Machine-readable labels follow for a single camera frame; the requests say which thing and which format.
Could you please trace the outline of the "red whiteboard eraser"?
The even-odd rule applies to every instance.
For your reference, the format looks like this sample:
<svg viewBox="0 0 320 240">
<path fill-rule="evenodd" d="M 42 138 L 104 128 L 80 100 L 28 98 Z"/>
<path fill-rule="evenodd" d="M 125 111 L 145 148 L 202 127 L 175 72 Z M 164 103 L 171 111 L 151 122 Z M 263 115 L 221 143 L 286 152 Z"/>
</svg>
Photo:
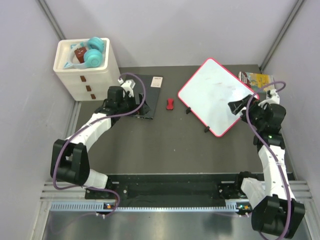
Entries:
<svg viewBox="0 0 320 240">
<path fill-rule="evenodd" d="M 167 99 L 166 109 L 169 111 L 172 111 L 174 109 L 174 99 L 173 98 Z"/>
</svg>

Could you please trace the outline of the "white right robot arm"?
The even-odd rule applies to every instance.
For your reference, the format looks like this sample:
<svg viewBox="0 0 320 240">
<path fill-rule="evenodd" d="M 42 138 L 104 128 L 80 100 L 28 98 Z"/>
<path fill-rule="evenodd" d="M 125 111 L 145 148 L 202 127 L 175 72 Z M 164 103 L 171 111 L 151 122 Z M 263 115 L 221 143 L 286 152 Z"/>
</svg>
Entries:
<svg viewBox="0 0 320 240">
<path fill-rule="evenodd" d="M 261 235 L 292 239 L 305 216 L 305 206 L 296 201 L 285 165 L 285 143 L 281 124 L 286 109 L 278 95 L 263 101 L 251 95 L 228 103 L 232 114 L 254 130 L 253 144 L 262 163 L 264 181 L 250 172 L 241 172 L 233 185 L 239 198 L 247 197 L 252 207 L 251 225 Z"/>
</svg>

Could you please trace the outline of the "pink framed whiteboard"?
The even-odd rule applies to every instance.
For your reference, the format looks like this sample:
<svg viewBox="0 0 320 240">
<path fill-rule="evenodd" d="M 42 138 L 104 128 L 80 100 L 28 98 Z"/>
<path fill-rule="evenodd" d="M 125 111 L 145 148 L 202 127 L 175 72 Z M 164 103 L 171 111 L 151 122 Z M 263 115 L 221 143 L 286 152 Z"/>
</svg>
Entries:
<svg viewBox="0 0 320 240">
<path fill-rule="evenodd" d="M 240 120 L 241 115 L 234 115 L 228 103 L 253 93 L 214 58 L 208 58 L 177 96 L 213 135 L 222 137 Z"/>
</svg>

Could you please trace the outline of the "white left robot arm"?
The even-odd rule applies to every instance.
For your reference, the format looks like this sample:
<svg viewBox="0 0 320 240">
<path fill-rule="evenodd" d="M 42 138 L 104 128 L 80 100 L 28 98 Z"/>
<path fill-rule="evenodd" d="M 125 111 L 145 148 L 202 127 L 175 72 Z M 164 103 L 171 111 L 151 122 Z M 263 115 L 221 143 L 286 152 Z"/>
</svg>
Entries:
<svg viewBox="0 0 320 240">
<path fill-rule="evenodd" d="M 86 124 L 67 139 L 55 141 L 50 173 L 54 188 L 66 190 L 88 187 L 95 189 L 105 199 L 113 194 L 114 187 L 108 183 L 108 176 L 90 168 L 88 151 L 121 117 L 135 114 L 143 106 L 146 88 L 143 87 L 139 105 L 136 105 L 136 100 L 130 93 L 130 88 L 110 87 L 107 98 Z"/>
</svg>

